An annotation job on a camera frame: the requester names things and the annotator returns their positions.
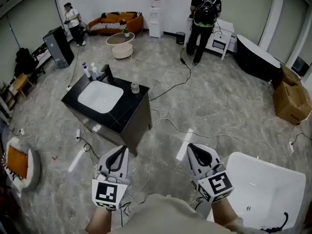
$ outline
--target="orange sofa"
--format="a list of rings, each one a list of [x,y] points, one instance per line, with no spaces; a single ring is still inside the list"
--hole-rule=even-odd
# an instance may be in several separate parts
[[[120,25],[118,19],[116,22],[106,22],[105,20],[109,17],[109,14],[115,15],[116,18],[123,18],[123,15],[133,14],[133,19],[127,19],[126,24]],[[136,33],[140,32],[143,28],[144,20],[141,12],[111,12],[103,13],[100,18],[97,18],[88,24],[88,34],[116,34],[122,32],[123,29],[128,28],[130,32]]]

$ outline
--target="wall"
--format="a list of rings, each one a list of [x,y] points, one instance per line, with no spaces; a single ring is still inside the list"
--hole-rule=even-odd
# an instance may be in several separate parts
[[[2,87],[3,82],[9,83],[13,78],[16,52],[19,50],[6,17],[0,19],[0,39],[0,87]]]
[[[300,35],[307,14],[304,0],[284,0],[275,34],[267,52],[286,63]]]
[[[312,25],[299,56],[310,66],[312,64]]]
[[[99,17],[102,12],[141,11],[148,18],[151,0],[58,0],[63,5],[71,2],[81,13],[85,23]],[[191,0],[162,0],[163,29],[176,33],[186,30]],[[258,44],[264,29],[272,0],[222,0],[221,19],[230,21],[238,33]]]
[[[7,15],[19,45],[30,53],[44,43],[50,30],[62,26],[55,0],[24,0]]]

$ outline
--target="white sink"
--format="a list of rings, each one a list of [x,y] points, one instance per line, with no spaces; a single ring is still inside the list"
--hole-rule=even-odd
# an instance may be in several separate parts
[[[280,227],[286,220],[284,212],[289,219],[283,229],[294,226],[306,185],[304,174],[237,152],[226,160],[235,187],[228,200],[246,227]],[[212,211],[207,220],[214,220]]]
[[[123,90],[101,81],[92,81],[79,95],[78,102],[101,113],[108,113],[117,104]]]

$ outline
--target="soap dispenser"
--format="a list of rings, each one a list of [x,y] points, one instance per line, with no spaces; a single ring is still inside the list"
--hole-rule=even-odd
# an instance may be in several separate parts
[[[90,78],[91,75],[90,75],[90,72],[89,72],[89,70],[88,70],[88,67],[87,67],[86,63],[84,62],[84,63],[82,64],[82,66],[83,66],[83,70],[84,70],[84,72],[85,72],[87,78]]]
[[[93,72],[92,77],[94,80],[96,80],[99,77],[99,75],[98,75],[98,69],[97,67],[95,67],[94,62],[91,63],[91,67],[92,67],[92,72]]]

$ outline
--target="trash can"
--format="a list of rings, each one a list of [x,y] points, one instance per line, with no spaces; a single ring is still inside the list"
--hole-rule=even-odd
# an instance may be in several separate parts
[[[177,32],[176,33],[176,42],[177,42],[177,44],[184,44],[184,40],[185,40],[185,33]]]

